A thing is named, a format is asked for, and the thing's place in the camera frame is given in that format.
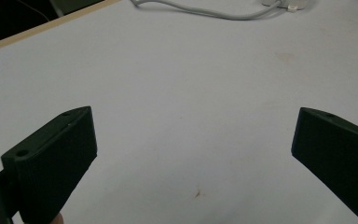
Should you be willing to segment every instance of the white table surface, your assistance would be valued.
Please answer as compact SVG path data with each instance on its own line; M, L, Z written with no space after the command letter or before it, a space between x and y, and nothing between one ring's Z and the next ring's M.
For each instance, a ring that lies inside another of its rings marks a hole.
M358 125L358 1L123 0L0 49L0 155L83 105L99 152L67 224L358 223L290 152L301 106Z

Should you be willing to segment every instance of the power cord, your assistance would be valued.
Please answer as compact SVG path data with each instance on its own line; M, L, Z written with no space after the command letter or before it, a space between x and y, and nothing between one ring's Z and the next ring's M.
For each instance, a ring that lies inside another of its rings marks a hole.
M282 1L278 0L274 4L267 7L266 9L263 9L261 11L258 11L258 12L252 13L252 14L248 14L248 15L231 15L231 14L227 14L227 13L223 13L223 12L213 11L210 9L204 9L204 8L199 8L199 7L187 7L184 5L180 5L180 4L171 2L169 0L131 0L131 1L136 6L139 6L143 3L149 3L149 2L161 3L164 5L171 6L171 7L179 8L179 9L189 12L189 13L204 15L204 16L211 16L211 17L216 17L216 18L226 19L226 20L231 20L231 21L253 20L255 18L258 18L260 16L263 16L263 15L269 13L271 10L278 7L282 3Z
M24 3L24 2L22 2L21 0L17 0L17 1L18 1L19 3L21 3L21 4L23 4L24 6L28 7L28 8L31 9L32 11L36 12L37 14L41 15L43 18L45 18L45 20L46 20L47 22L50 21L50 20L48 19L48 17L47 17L45 14L43 14L41 11L37 10L37 9L34 8L34 7L31 7L30 5L28 5L28 4Z

